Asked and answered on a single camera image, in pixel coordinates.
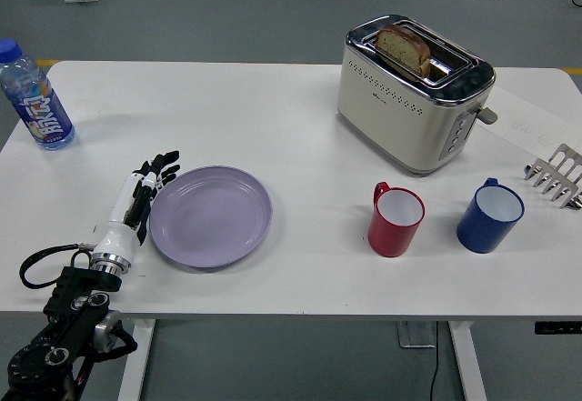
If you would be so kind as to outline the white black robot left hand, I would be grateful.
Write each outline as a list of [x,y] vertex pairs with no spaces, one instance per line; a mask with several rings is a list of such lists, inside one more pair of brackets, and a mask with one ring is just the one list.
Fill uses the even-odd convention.
[[176,178],[178,151],[145,161],[125,180],[107,222],[103,239],[96,245],[90,267],[94,270],[126,273],[135,251],[146,238],[151,206],[161,189]]

